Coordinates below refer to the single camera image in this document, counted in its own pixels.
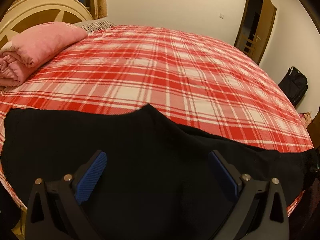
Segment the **black pants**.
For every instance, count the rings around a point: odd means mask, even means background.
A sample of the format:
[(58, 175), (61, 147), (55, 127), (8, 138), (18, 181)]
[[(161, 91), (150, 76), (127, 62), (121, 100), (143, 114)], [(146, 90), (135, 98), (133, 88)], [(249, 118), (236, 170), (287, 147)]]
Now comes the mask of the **black pants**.
[(81, 204), (101, 239), (212, 239), (232, 207), (208, 167), (213, 150), (241, 174), (278, 178), (286, 208), (319, 177), (317, 150), (245, 145), (176, 124), (151, 105), (122, 115), (13, 108), (4, 133), (3, 173), (26, 207), (37, 178), (60, 180), (106, 153)]

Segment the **dark brown cabinet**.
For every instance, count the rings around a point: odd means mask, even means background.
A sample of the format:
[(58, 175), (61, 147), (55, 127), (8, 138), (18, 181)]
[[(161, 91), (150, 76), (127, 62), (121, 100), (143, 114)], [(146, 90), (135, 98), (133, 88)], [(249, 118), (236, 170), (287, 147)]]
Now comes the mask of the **dark brown cabinet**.
[(315, 149), (320, 146), (320, 123), (319, 123), (320, 113), (318, 112), (312, 122), (308, 125), (307, 131), (310, 135), (311, 141)]

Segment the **red plaid bed sheet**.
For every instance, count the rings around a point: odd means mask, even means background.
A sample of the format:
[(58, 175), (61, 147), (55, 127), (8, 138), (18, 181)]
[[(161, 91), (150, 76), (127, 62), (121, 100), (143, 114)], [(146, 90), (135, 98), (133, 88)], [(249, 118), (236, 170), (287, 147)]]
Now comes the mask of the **red plaid bed sheet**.
[(282, 90), (226, 42), (165, 28), (119, 25), (88, 33), (16, 87), (11, 108), (122, 114), (150, 103), (170, 120), (280, 152), (312, 146)]

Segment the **pink folded quilt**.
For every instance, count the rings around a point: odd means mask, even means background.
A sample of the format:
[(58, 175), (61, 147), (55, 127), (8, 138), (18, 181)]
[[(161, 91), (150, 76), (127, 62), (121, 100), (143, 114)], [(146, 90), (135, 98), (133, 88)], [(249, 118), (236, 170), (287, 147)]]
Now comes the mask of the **pink folded quilt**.
[(1, 48), (1, 86), (16, 87), (68, 46), (88, 36), (64, 22), (35, 25), (12, 37)]

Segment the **striped grey pillow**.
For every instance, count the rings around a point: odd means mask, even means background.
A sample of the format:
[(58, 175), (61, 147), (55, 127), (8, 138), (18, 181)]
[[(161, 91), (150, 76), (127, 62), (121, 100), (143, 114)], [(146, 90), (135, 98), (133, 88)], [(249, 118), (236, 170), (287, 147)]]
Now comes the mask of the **striped grey pillow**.
[(110, 22), (106, 17), (97, 20), (78, 22), (74, 25), (84, 29), (88, 33), (105, 30), (116, 26), (114, 23)]

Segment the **brown wooden door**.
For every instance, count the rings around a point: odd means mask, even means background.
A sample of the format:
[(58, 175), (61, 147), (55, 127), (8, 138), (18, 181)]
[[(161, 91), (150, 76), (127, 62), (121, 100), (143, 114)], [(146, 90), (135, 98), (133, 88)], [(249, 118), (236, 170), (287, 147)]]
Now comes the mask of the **brown wooden door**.
[(259, 64), (270, 39), (277, 9), (271, 0), (246, 0), (234, 46)]

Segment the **cream wooden headboard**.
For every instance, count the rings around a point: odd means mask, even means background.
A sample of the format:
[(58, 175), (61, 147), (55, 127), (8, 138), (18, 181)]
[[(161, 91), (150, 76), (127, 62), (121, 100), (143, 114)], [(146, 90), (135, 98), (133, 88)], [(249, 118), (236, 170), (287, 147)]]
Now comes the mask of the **cream wooden headboard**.
[(21, 0), (1, 20), (1, 47), (35, 25), (48, 22), (75, 24), (92, 19), (88, 9), (78, 0)]

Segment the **black bag by wall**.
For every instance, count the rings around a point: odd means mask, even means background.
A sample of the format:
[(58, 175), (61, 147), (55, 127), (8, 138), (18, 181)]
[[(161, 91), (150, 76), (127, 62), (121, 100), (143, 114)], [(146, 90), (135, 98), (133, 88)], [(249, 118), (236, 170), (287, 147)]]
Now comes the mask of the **black bag by wall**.
[(302, 100), (308, 90), (308, 80), (296, 67), (292, 66), (278, 84), (294, 107)]

